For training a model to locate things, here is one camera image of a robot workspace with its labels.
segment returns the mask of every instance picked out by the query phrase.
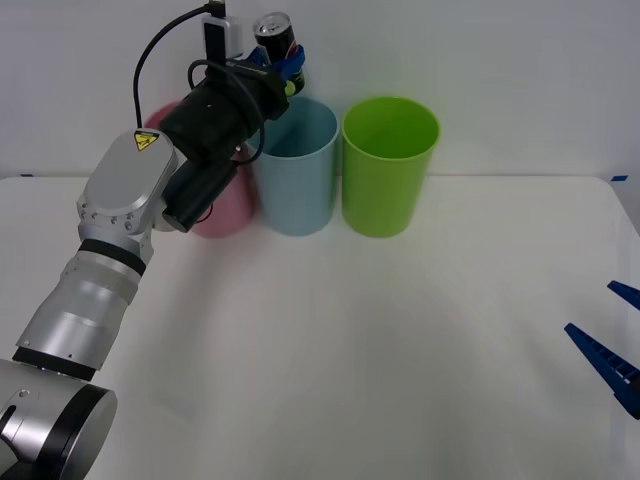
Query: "plastic cup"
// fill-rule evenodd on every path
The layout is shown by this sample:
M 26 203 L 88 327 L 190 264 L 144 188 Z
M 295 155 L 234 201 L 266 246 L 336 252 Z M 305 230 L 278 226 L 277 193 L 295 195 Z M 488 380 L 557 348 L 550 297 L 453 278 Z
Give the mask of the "plastic cup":
M 147 128 L 158 128 L 162 119 L 178 104 L 173 102 L 153 113 L 145 122 Z M 246 148 L 234 155 L 246 160 Z M 252 188 L 251 169 L 238 167 L 236 176 L 216 198 L 210 209 L 191 231 L 205 238 L 225 238 L 244 229 L 256 210 L 256 195 Z
M 344 118 L 342 214 L 356 232 L 391 237 L 415 210 L 440 135 L 434 114 L 406 98 L 376 97 Z
M 253 172 L 267 222 L 290 236 L 321 230 L 335 205 L 338 118 L 320 102 L 295 97 L 265 129 Z M 258 142 L 258 135 L 252 137 L 250 151 Z

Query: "cup rim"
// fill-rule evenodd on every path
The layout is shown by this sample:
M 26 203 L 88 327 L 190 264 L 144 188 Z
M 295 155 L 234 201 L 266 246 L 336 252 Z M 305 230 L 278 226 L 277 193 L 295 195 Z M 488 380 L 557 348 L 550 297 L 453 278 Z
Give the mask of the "cup rim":
M 413 103 L 414 105 L 417 105 L 418 107 L 422 108 L 423 110 L 425 110 L 429 115 L 431 115 L 431 117 L 433 117 L 433 119 L 436 122 L 436 126 L 438 127 L 438 134 L 436 135 L 436 140 L 435 142 L 433 142 L 433 144 L 431 144 L 431 146 L 429 148 L 427 148 L 425 151 L 418 153 L 417 155 L 413 155 L 411 157 L 403 157 L 403 158 L 389 158 L 389 157 L 379 157 L 378 155 L 373 155 L 371 153 L 365 152 L 363 149 L 361 149 L 360 147 L 356 146 L 351 139 L 347 136 L 347 131 L 345 129 L 345 122 L 347 120 L 347 117 L 349 116 L 349 114 L 357 107 L 359 107 L 360 105 L 370 102 L 372 100 L 381 100 L 381 99 L 392 99 L 392 100 L 402 100 L 405 102 L 409 102 L 409 103 Z M 342 131 L 343 131 L 343 135 L 342 137 L 344 138 L 345 142 L 347 142 L 349 144 L 349 146 L 351 146 L 351 148 L 353 148 L 355 151 L 357 151 L 358 153 L 375 159 L 375 160 L 381 160 L 384 162 L 410 162 L 412 160 L 417 160 L 418 158 L 422 158 L 425 154 L 429 153 L 430 151 L 432 151 L 436 145 L 438 144 L 438 142 L 440 142 L 440 133 L 442 132 L 442 127 L 440 126 L 440 121 L 438 120 L 438 117 L 433 113 L 433 111 L 426 107 L 425 105 L 423 105 L 422 103 L 418 102 L 417 100 L 413 100 L 412 98 L 408 98 L 408 97 L 402 97 L 399 95 L 379 95 L 379 96 L 375 96 L 375 97 L 368 97 L 365 98 L 363 100 L 360 100 L 358 103 L 355 103 L 353 105 L 351 105 L 351 107 L 349 107 L 349 110 L 347 110 L 347 113 L 345 113 L 344 117 L 342 118 Z
M 323 107 L 327 108 L 327 109 L 331 112 L 331 114 L 333 115 L 334 120 L 336 121 L 336 131 L 335 131 L 335 133 L 333 134 L 333 136 L 331 137 L 331 140 L 329 140 L 329 141 L 326 143 L 326 145 L 324 145 L 322 148 L 319 148 L 318 150 L 316 150 L 316 151 L 314 151 L 314 152 L 311 152 L 311 153 L 307 153 L 307 154 L 305 154 L 305 155 L 300 155 L 300 156 L 298 156 L 298 157 L 279 157 L 279 156 L 277 156 L 277 155 L 270 155 L 270 154 L 265 153 L 265 152 L 262 152 L 262 153 L 260 154 L 260 157 L 262 157 L 262 156 L 266 156 L 266 157 L 272 158 L 272 159 L 274 159 L 274 160 L 278 160 L 278 161 L 285 161 L 285 162 L 288 162 L 288 161 L 296 161 L 296 160 L 304 160 L 304 159 L 306 159 L 306 158 L 313 157 L 313 156 L 315 156 L 315 155 L 317 155 L 317 154 L 319 154 L 319 153 L 321 153 L 321 152 L 324 152 L 324 151 L 325 151 L 325 150 L 327 150 L 331 145 L 335 144 L 336 139 L 338 138 L 338 135 L 340 135 L 340 131 L 341 131 L 342 124 L 340 123 L 340 118 L 338 117 L 338 115 L 336 115 L 336 112 L 333 110 L 333 108 L 331 108 L 329 105 L 327 105 L 327 104 L 326 104 L 326 103 L 324 103 L 324 102 L 321 102 L 321 101 L 319 101 L 319 100 L 315 100 L 315 99 L 313 99 L 313 98 L 309 98 L 309 97 L 298 97 L 298 98 L 296 98 L 296 101 L 298 101 L 298 100 L 305 100 L 305 101 L 309 101 L 309 102 L 317 103 L 318 105 L 322 105 Z M 255 147 L 253 147 L 253 146 L 249 143 L 249 140 L 247 140 L 245 143 L 246 143 L 247 147 L 248 147 L 250 150 L 253 150 L 253 152 L 255 153 L 256 148 L 255 148 Z

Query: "white wall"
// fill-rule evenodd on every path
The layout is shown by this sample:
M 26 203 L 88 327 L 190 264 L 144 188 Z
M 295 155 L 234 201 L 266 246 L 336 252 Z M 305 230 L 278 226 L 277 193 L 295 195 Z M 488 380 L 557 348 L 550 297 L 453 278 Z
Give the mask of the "white wall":
M 640 157 L 637 0 L 228 0 L 249 25 L 284 10 L 311 91 L 339 113 L 367 95 L 430 106 L 433 173 L 632 173 Z M 198 0 L 0 0 L 0 174 L 90 171 L 134 127 L 147 41 Z M 186 94 L 198 21 L 142 76 L 146 114 Z

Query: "white table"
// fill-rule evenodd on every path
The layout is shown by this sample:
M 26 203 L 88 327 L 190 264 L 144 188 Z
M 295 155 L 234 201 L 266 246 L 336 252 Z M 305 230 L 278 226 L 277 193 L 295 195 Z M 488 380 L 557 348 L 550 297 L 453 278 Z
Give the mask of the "white table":
M 82 179 L 0 182 L 0 355 L 79 245 Z M 156 233 L 95 382 L 98 479 L 615 479 L 640 424 L 563 332 L 640 365 L 640 240 L 592 178 L 436 177 L 410 229 Z

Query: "warning sticker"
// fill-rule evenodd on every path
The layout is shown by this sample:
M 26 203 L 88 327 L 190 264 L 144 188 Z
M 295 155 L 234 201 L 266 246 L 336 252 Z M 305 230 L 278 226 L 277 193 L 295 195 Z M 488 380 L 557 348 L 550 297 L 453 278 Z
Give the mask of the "warning sticker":
M 138 151 L 141 152 L 142 150 L 147 148 L 149 145 L 155 142 L 159 136 L 160 135 L 157 133 L 137 131 L 135 137 Z

